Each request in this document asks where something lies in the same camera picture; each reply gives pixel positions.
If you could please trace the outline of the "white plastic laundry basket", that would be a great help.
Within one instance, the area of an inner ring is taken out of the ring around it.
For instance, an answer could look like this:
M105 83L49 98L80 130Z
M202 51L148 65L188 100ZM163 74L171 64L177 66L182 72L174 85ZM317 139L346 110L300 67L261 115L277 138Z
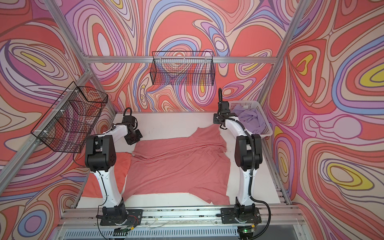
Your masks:
M270 137L273 134L272 127L266 117L266 114L257 101L229 101L229 105L231 111L236 106L241 106L246 111L254 111L257 113L258 124L256 128L254 126L251 127L251 124L245 124L244 121L241 121L238 117L230 117L232 120L225 120L225 127L233 134L234 137L246 136L245 130L236 121L241 122L249 134L253 134L253 129L257 129L256 134L260 135L262 139L265 137Z

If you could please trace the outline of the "pink t shirt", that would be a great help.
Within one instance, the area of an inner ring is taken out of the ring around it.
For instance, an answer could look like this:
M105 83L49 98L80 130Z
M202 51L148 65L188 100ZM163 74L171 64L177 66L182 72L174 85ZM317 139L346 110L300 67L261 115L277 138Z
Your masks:
M189 137L147 140L131 156L123 198L189 193L214 205L228 205L231 161L219 127L197 128Z

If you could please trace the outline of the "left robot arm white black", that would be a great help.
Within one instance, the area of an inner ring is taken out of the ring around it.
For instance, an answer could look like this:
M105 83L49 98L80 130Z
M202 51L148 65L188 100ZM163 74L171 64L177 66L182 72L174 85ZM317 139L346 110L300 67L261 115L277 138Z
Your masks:
M103 197L100 205L102 214L97 214L102 226L127 225L129 218L115 176L115 141L125 139L127 144L133 145L142 137L137 119L132 115L124 115L121 123L113 124L108 131L86 139L85 165L96 177Z

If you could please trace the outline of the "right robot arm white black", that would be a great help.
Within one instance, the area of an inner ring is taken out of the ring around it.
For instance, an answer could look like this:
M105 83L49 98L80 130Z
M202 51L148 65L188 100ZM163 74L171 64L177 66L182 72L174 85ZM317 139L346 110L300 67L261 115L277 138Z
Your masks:
M246 127L235 118L230 111L227 101L219 100L218 111L214 114L213 123L219 124L223 130L230 130L236 139L235 163L241 172L239 192L234 206L234 218L245 223L255 218L257 202L253 196L254 174L263 161L261 139L259 135L252 135Z

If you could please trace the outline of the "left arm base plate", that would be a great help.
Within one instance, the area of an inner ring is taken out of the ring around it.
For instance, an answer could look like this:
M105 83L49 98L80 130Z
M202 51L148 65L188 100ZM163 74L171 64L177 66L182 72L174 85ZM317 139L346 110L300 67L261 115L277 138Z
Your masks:
M136 227L141 224L143 212L142 209L125 209L122 213L103 214L100 225Z

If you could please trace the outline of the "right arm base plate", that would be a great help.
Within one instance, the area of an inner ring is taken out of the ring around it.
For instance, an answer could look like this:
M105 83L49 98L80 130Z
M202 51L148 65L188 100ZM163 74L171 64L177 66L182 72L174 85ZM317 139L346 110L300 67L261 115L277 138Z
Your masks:
M245 209L221 208L221 212L217 214L221 218L223 224L255 224L262 222L258 208L248 206Z

